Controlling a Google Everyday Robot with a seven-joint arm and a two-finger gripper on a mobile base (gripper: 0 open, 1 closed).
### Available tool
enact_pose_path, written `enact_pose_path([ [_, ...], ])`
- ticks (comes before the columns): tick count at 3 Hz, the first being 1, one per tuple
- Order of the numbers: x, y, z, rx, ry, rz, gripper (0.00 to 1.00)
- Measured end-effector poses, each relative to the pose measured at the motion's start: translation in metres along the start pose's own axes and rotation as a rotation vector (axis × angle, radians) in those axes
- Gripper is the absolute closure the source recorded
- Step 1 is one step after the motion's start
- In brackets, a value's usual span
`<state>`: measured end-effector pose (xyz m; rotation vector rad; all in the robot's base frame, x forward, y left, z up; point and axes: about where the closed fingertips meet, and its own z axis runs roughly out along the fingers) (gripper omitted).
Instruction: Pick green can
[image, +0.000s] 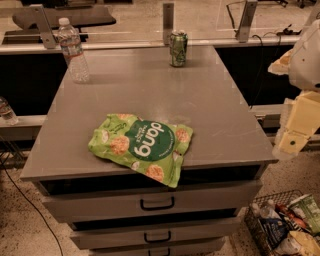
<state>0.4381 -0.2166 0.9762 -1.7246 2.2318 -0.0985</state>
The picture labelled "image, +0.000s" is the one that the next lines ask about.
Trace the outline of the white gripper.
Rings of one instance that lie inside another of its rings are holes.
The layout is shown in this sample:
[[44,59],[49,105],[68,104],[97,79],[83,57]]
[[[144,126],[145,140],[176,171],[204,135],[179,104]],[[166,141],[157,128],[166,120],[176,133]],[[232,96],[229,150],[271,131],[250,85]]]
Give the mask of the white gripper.
[[[285,52],[272,62],[268,72],[274,75],[288,75],[293,50]],[[279,129],[272,154],[278,160],[290,160],[305,147],[310,136],[320,128],[320,94],[302,91],[294,100],[286,130]]]

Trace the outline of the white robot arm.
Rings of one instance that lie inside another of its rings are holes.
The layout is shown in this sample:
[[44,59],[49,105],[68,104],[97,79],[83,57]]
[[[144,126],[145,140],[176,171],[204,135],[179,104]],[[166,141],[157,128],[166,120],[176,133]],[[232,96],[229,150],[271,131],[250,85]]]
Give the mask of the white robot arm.
[[288,75],[301,90],[286,98],[275,137],[273,155],[278,160],[296,157],[320,128],[320,21],[315,20],[294,47],[273,62],[268,72]]

